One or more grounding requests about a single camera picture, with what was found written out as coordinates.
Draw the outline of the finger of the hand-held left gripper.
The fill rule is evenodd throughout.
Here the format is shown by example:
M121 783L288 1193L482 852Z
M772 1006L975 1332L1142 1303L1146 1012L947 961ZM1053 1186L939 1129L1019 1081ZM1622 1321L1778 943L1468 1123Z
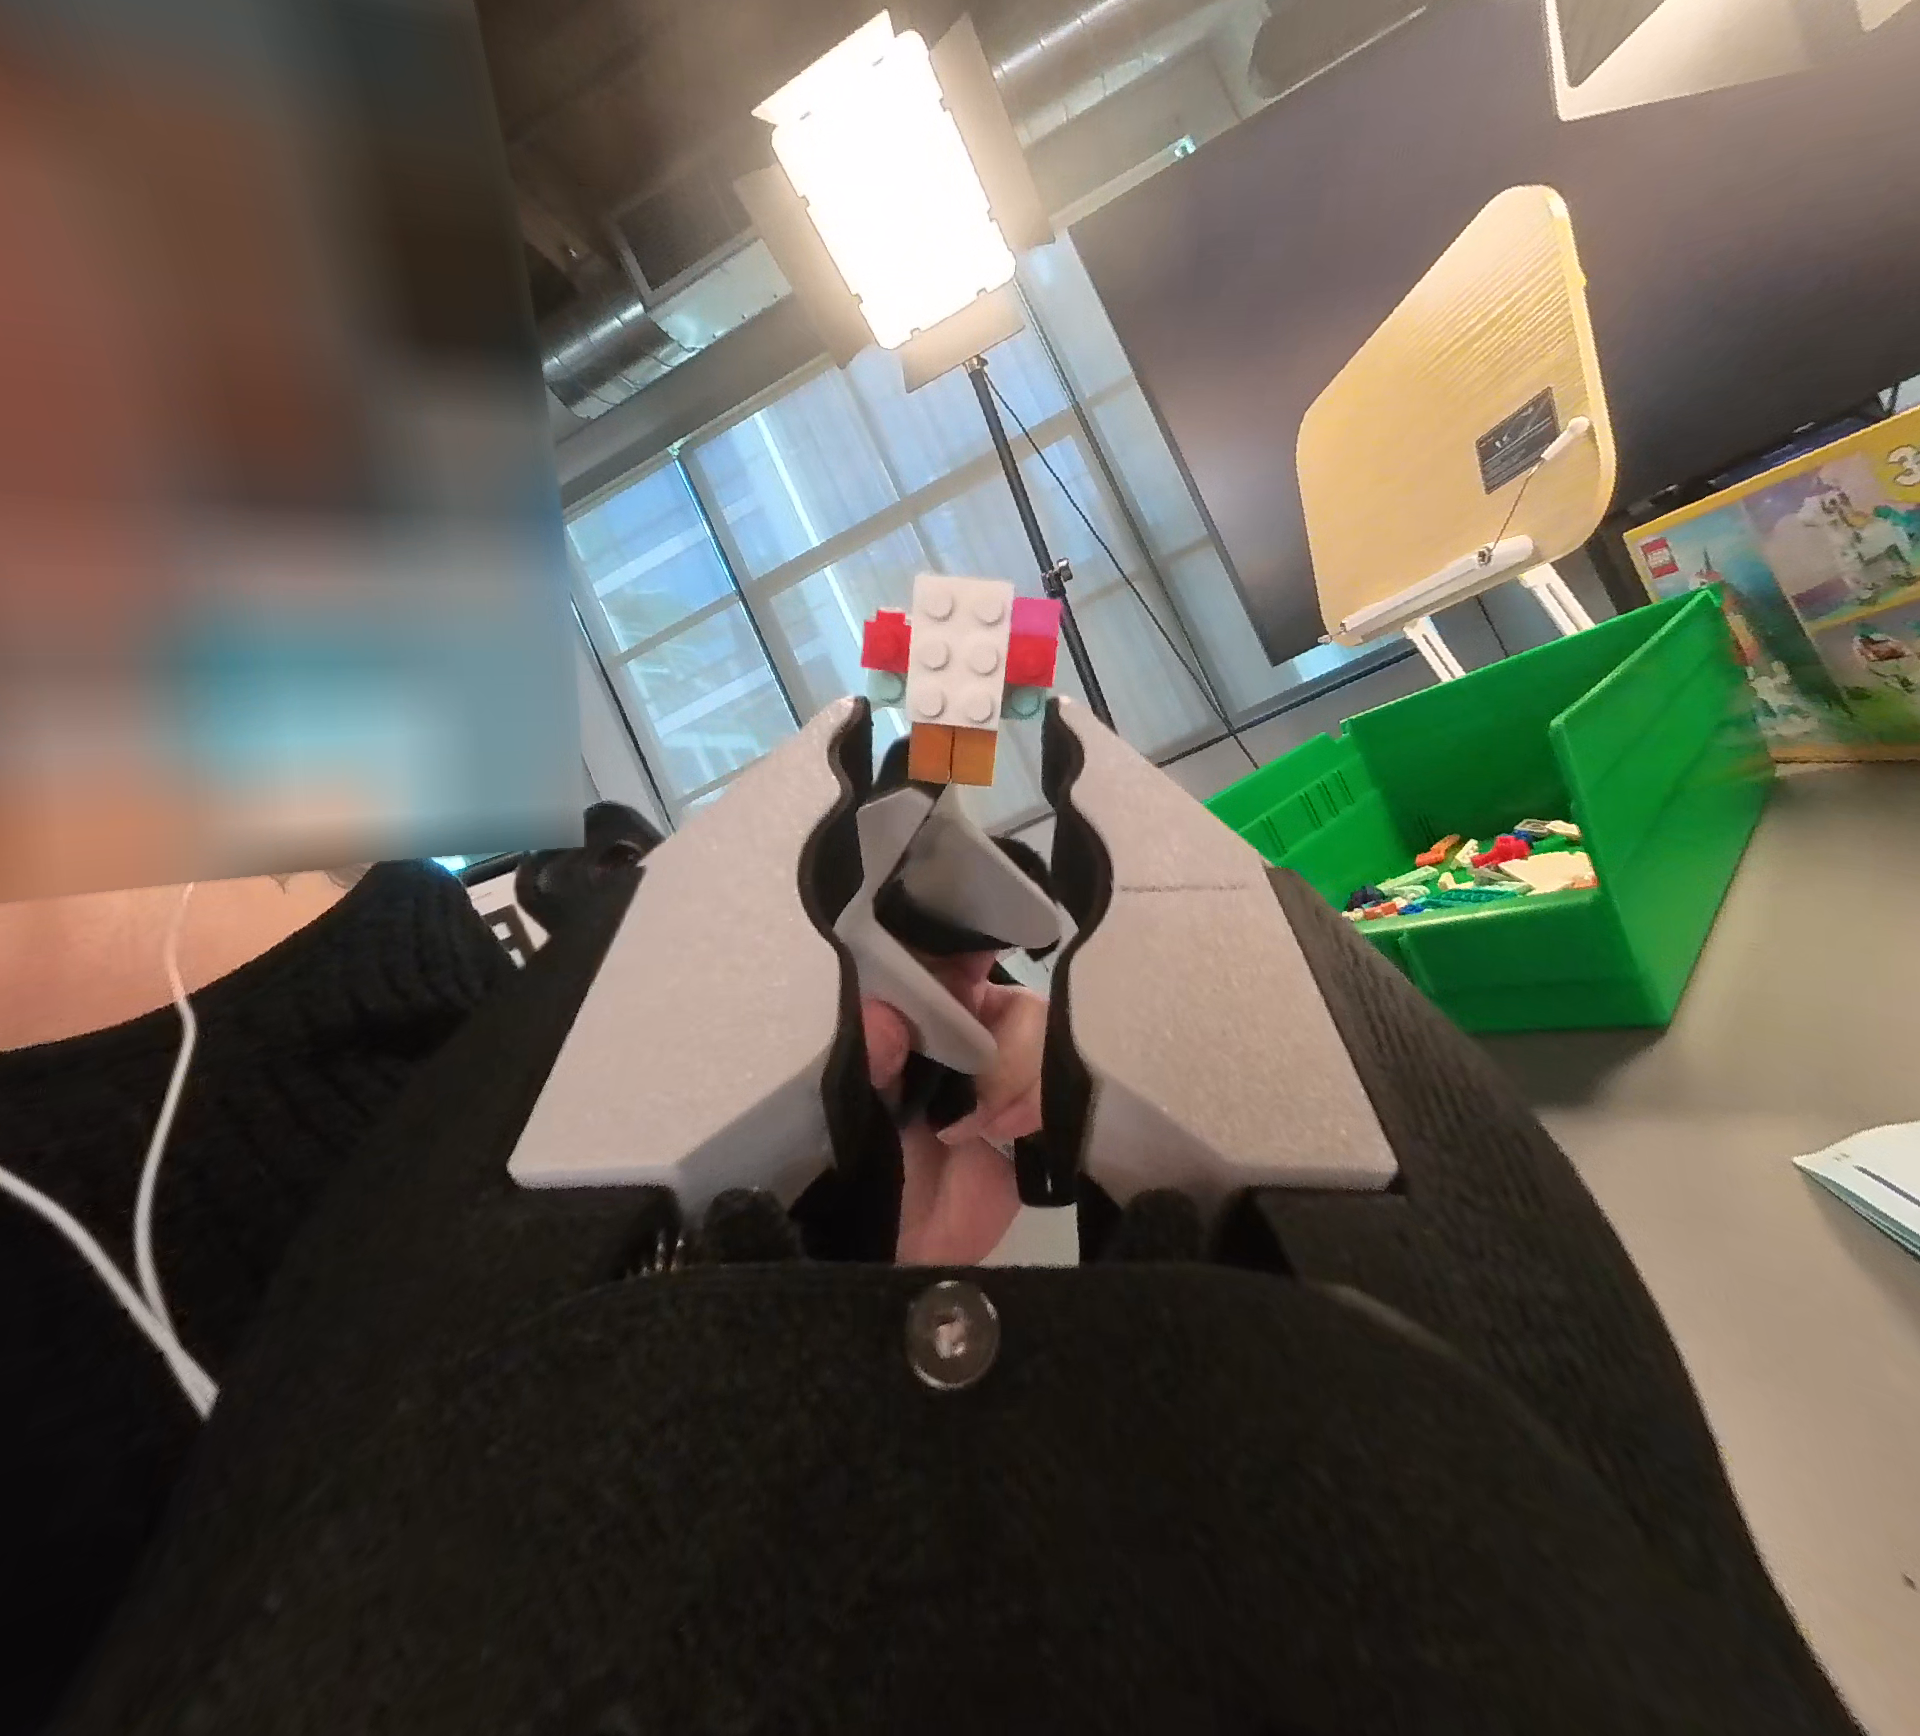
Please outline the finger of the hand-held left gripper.
M952 1072L987 1072L995 1064L992 1031L878 915L878 893L934 812L922 787L894 787L856 810L860 884L831 924L854 963L860 996L888 1006L905 1025L909 1047Z
M1044 859L990 835L961 787L943 787L911 838L911 915L947 954L1051 954L1066 934Z

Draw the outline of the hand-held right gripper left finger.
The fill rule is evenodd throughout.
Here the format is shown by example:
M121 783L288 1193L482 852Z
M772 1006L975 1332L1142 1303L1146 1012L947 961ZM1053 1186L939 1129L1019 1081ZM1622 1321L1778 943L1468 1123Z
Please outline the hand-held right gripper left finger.
M803 858L868 721L831 699L646 859L507 1156L518 1188L799 1193L831 1165L844 965Z

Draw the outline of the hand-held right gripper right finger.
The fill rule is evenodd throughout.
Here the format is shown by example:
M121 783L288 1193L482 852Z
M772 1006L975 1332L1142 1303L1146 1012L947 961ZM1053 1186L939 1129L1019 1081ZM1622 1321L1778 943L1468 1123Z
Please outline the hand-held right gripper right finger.
M1258 850L1067 695L1041 721L1053 955L1022 1191L1380 1196L1397 1159Z

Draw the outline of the white and red lego model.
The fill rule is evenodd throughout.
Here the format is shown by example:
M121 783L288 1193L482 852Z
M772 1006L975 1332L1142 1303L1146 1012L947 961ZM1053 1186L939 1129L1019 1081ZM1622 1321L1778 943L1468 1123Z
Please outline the white and red lego model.
M903 720L903 777L992 787L1006 721L1039 720L1051 698L1064 602L995 577L917 574L903 608L861 625L860 667L875 709Z

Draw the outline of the pile of loose lego pieces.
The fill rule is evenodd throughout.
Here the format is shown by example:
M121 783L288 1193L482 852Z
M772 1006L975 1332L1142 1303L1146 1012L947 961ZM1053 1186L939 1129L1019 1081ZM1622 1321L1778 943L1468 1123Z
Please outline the pile of loose lego pieces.
M1558 893L1585 893L1597 885L1597 868L1578 824L1523 818L1487 838L1436 838L1400 874L1355 885L1340 911L1355 924L1437 921Z

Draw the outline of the lego instruction booklet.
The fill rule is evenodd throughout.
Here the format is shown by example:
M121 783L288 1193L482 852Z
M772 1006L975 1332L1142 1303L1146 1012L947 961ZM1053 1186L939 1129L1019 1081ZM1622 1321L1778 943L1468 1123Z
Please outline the lego instruction booklet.
M1917 1255L1917 1123L1877 1123L1797 1153L1791 1165L1875 1228Z

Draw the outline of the yellow lego set box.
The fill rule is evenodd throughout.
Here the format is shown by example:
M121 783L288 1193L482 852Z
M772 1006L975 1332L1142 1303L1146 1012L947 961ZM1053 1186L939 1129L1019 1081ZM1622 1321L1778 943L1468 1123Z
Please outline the yellow lego set box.
M1917 760L1917 409L1623 534L1654 602L1710 589L1778 763Z

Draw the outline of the person's left hand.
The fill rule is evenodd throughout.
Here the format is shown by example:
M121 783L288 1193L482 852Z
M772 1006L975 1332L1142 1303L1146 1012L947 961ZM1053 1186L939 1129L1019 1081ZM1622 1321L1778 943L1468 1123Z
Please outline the person's left hand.
M1044 1123L1048 1002L995 979L995 955L956 954L930 974L987 1030L995 1055L971 1081L971 1111L945 1125L897 1125L901 1193L894 1260L905 1268L975 1268L1019 1212L1014 1164L1004 1156Z

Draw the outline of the green plastic bin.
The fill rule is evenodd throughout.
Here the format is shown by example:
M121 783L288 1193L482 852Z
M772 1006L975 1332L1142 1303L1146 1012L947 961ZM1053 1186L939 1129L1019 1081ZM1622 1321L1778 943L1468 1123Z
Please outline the green plastic bin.
M1446 835L1579 829L1596 884L1357 921L1469 1033L1661 1027L1772 787L1717 588L1348 718L1207 798L1335 909Z

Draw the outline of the person's torso in black sweater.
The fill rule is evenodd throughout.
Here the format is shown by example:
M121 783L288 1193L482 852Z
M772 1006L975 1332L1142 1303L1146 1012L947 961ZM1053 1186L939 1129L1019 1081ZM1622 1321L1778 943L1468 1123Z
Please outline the person's torso in black sweater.
M3 905L3 1171L137 1283L142 1169L172 1328L214 1379L300 1228L419 1062L514 965L427 859ZM201 1432L170 1361L19 1196L2 1220L2 1717L41 1731Z

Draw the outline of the black light stand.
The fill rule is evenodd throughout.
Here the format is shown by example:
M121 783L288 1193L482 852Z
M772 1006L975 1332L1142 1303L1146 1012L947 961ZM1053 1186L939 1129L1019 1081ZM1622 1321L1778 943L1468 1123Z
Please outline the black light stand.
M1085 705L1091 709L1102 723L1110 729L1118 729L1111 703L1100 681L1091 648L1083 635L1079 619L1076 616L1070 581L1071 581L1071 559L1064 553L1053 552L1046 537L1044 521L1036 505L1033 494L1027 486L1019 452L1014 447L1014 439L1007 433L1007 425L1014 425L1019 432L1019 441L1023 452L1037 458L1041 476L1056 484L1064 504L1073 511L1091 537L1096 552L1105 559L1110 572L1113 572L1116 581L1124 588L1139 611L1148 619L1148 628L1160 638L1164 648L1182 663L1184 671L1196 686L1198 694L1204 699L1204 705L1209 709L1211 720L1218 723L1218 733L1227 740L1247 769L1255 769L1258 757L1254 756L1249 743L1244 740L1235 728L1225 703L1213 691L1205 670L1201 667L1196 643L1182 643L1176 639L1174 630L1168 622L1161 619L1154 604L1146 598L1139 585L1134 581L1125 565L1120 561L1116 548L1107 544L1105 535L1100 532L1097 524L1091 520L1091 514L1082 508L1078 497L1066 480L1053 469L1051 459L1033 432L1027 427L1025 420L1012 407L1006 405L1001 391L995 386L990 356L987 352L971 352L964 360L964 373L971 388L973 403L977 405L979 417L986 425L992 452L998 462L998 469L1006 481L1006 487L1012 495L1012 504L1019 521L1019 529L1025 542L1025 548L1031 553L1031 559L1037 568L1037 579L1041 592L1058 605L1060 609L1060 631L1067 648L1067 662L1071 673L1076 676L1078 687L1085 699Z

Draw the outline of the wooden top table white legs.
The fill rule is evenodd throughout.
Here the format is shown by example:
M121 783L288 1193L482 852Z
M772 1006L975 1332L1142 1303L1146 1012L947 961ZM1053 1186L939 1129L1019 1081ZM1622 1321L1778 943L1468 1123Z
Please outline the wooden top table white legs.
M1403 635L1466 676L1436 618L1518 581L1560 635L1596 619L1558 572L1618 487L1564 196L1504 187L1307 405L1295 476L1324 641Z

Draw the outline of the studio light panel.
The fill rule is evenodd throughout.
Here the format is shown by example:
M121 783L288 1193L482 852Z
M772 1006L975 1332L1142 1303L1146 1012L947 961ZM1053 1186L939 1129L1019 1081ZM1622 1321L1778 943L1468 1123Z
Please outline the studio light panel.
M734 192L835 366L878 349L917 391L1022 332L1058 224L970 16L878 12L751 115L772 158Z

